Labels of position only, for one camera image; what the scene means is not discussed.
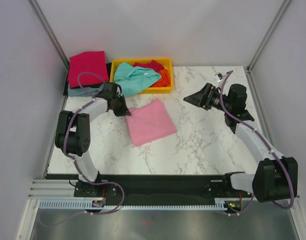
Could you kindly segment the pink t shirt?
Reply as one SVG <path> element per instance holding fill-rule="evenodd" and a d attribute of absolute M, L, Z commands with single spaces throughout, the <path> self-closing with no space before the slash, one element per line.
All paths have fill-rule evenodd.
<path fill-rule="evenodd" d="M 163 102 L 157 98 L 145 106 L 131 108 L 129 111 L 131 115 L 126 116 L 126 122 L 130 138 L 136 147 L 177 132 Z"/>

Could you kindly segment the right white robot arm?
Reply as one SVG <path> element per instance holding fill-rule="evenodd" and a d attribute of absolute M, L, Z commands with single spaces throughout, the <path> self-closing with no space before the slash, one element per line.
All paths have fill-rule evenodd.
<path fill-rule="evenodd" d="M 253 194 L 263 202 L 294 201 L 298 187 L 298 163 L 293 157 L 279 152 L 258 130 L 255 119 L 246 109 L 247 88 L 241 84 L 230 86 L 228 94 L 207 83 L 200 91 L 184 97 L 184 101 L 206 111 L 215 108 L 224 112 L 225 124 L 247 147 L 255 161 L 254 174 L 230 172 L 222 191 L 228 197 L 239 191 Z"/>

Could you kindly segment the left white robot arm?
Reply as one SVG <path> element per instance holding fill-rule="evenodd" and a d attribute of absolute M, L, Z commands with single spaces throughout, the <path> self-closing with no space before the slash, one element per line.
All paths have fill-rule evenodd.
<path fill-rule="evenodd" d="M 130 116 L 120 85 L 105 82 L 91 101 L 76 111 L 62 110 L 58 116 L 55 146 L 72 160 L 77 172 L 75 197 L 101 197 L 105 184 L 95 167 L 89 147 L 91 145 L 91 122 L 108 111 L 117 117 Z"/>

